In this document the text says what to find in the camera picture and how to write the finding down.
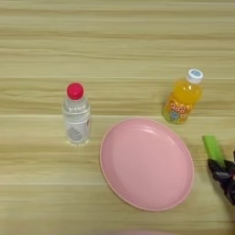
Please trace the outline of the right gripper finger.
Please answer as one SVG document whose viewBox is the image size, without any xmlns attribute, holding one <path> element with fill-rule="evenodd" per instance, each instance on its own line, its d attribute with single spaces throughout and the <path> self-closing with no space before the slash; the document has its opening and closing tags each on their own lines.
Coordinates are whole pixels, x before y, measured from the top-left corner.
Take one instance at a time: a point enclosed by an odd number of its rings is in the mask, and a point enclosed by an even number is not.
<svg viewBox="0 0 235 235">
<path fill-rule="evenodd" d="M 220 183 L 224 195 L 235 206 L 235 162 L 225 160 L 224 167 L 212 159 L 209 159 L 207 163 L 214 180 Z"/>
</svg>

